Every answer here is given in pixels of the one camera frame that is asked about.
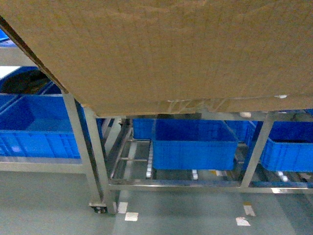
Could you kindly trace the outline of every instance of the metal bar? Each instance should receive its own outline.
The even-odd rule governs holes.
[[[131,140],[127,140],[127,142],[150,143],[150,140],[136,140],[136,139],[131,139]]]
[[[146,162],[147,159],[132,159],[132,158],[120,158],[123,161],[132,161],[132,162]]]
[[[205,120],[250,120],[250,121],[264,121],[266,118],[266,112],[250,112],[249,116],[242,117],[240,113],[212,113],[207,111],[206,109],[198,111],[196,114],[201,114],[201,118]],[[176,119],[199,119],[197,115],[190,115],[190,114],[180,114],[180,115],[173,115]],[[111,117],[111,118],[153,118],[158,119],[157,115],[151,116],[118,116],[118,117]],[[310,114],[306,113],[299,113],[299,112],[274,112],[274,118],[276,121],[313,121],[313,118]]]
[[[112,169],[112,172],[110,174],[110,178],[112,179],[114,177],[114,174],[115,174],[115,170],[116,170],[116,167],[117,167],[117,164],[120,160],[120,157],[122,155],[122,152],[123,152],[123,149],[124,149],[124,146],[127,142],[127,140],[129,139],[129,137],[131,136],[132,134],[132,129],[129,128],[126,135],[124,136],[124,138],[122,139],[122,142],[120,144],[120,147],[119,147],[119,150],[118,150],[118,153],[117,153],[117,157],[116,157],[116,161],[114,163],[114,166],[113,166],[113,169]]]
[[[136,151],[137,151],[138,143],[137,142],[131,142],[131,146],[128,151],[128,156],[127,159],[129,159],[126,162],[125,170],[123,177],[124,179],[129,179],[131,174],[132,174],[132,165],[133,165],[133,160],[135,159]]]
[[[105,144],[105,141],[107,140],[111,128],[109,128],[109,123],[111,122],[111,118],[107,118],[104,120],[102,126],[101,126],[101,131],[102,131],[102,138],[104,139],[103,144]]]
[[[241,187],[249,187],[249,184],[252,180],[253,174],[255,172],[256,166],[259,162],[261,154],[263,152],[264,146],[268,140],[268,136],[274,124],[273,113],[268,112],[266,118],[264,120],[263,126],[261,128],[259,137],[256,141],[255,147],[253,149],[251,159],[249,161],[248,167],[246,169],[246,173],[241,183]]]
[[[101,140],[98,132],[97,122],[93,111],[90,108],[84,108],[85,118],[89,130],[91,139],[91,145],[93,148],[94,158],[97,164],[99,181],[103,191],[103,202],[107,205],[108,212],[111,214],[116,213],[116,202],[109,189],[109,179],[107,174],[107,168],[105,164],[104,151],[101,145]]]
[[[85,174],[80,159],[0,157],[0,171]]]
[[[92,156],[92,151],[88,148],[81,121],[79,118],[77,103],[71,94],[63,93],[63,99],[65,106],[67,108],[67,113],[69,116],[70,123],[72,125],[73,133],[77,143],[78,151],[83,163],[84,172],[87,177],[87,181],[91,193],[91,203],[101,203],[102,192],[96,172],[91,165],[90,156]]]
[[[205,191],[246,193],[313,193],[312,183],[252,182],[240,187],[240,181],[184,181],[184,180],[110,180],[111,190],[141,191]]]

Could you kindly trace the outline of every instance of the shelf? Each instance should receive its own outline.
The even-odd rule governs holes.
[[[84,174],[80,159],[0,157],[1,171],[52,172]]]

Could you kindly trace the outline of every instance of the plastic crate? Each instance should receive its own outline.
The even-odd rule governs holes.
[[[4,83],[8,81],[11,77],[27,72],[27,71],[33,71],[33,70],[39,70],[39,69],[37,67],[20,67],[17,70],[14,70],[13,72],[9,73],[8,75],[6,75],[0,80],[0,88],[2,88]],[[42,94],[43,91],[46,89],[46,87],[47,87],[47,84],[46,85],[42,84],[42,87],[38,88],[35,94]]]
[[[306,109],[305,111],[306,111],[307,113],[313,115],[313,109]]]
[[[3,110],[0,156],[80,158],[63,98],[27,95]]]
[[[134,119],[134,138],[138,140],[151,140],[153,122],[154,119]]]
[[[0,42],[7,40],[9,37],[0,29]]]
[[[249,128],[252,133],[256,126],[250,123]],[[313,123],[275,122],[261,155],[261,165],[270,171],[313,172]]]
[[[249,121],[225,121],[226,124],[233,130],[239,141],[246,141],[246,132]]]
[[[0,111],[5,109],[17,99],[18,96],[14,94],[0,94]]]
[[[233,169],[238,139],[223,121],[158,119],[155,169]]]
[[[42,94],[61,94],[61,90],[60,90],[60,88],[58,88],[57,85],[55,85],[53,82],[51,82],[43,90]]]

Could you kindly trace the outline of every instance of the metal table leg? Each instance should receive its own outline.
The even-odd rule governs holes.
[[[84,172],[86,174],[87,181],[89,184],[89,188],[91,192],[90,204],[101,203],[100,184],[97,181],[96,172],[94,172],[95,170],[93,169],[91,162],[90,162],[90,156],[92,156],[92,150],[88,148],[88,145],[84,137],[84,132],[83,132],[79,114],[77,111],[78,103],[76,103],[74,97],[71,94],[63,93],[63,99],[67,108],[67,113],[69,116],[70,123],[72,125],[78,151],[82,160]]]
[[[242,180],[242,183],[241,183],[242,188],[249,187],[249,184],[252,180],[252,176],[255,172],[255,169],[256,169],[256,166],[259,162],[259,159],[262,155],[264,146],[268,140],[268,136],[270,134],[270,131],[272,129],[273,124],[274,124],[273,113],[268,112],[268,114],[265,117],[263,126],[261,128],[259,137],[257,139],[257,142],[255,143],[255,147],[253,149],[251,159],[250,159],[248,167],[246,169],[246,173],[245,173],[244,178]]]
[[[91,145],[93,148],[94,158],[98,169],[98,176],[103,191],[104,203],[107,206],[110,214],[116,213],[116,202],[109,187],[109,179],[107,174],[107,168],[104,161],[105,151],[102,148],[96,117],[90,108],[84,108],[85,118],[89,130]]]

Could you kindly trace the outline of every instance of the tape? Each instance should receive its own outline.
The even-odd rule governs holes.
[[[128,202],[120,202],[118,204],[118,213],[125,214],[127,211]]]
[[[216,170],[216,175],[217,176],[227,176],[227,173],[224,170]]]
[[[127,212],[125,215],[125,221],[137,221],[139,213],[137,212]]]
[[[251,226],[244,217],[237,217],[236,222],[238,226]]]
[[[272,188],[273,193],[287,193],[288,189],[285,188]]]
[[[250,215],[253,217],[256,216],[252,209],[252,205],[249,202],[244,202],[244,209],[245,209],[246,215]]]

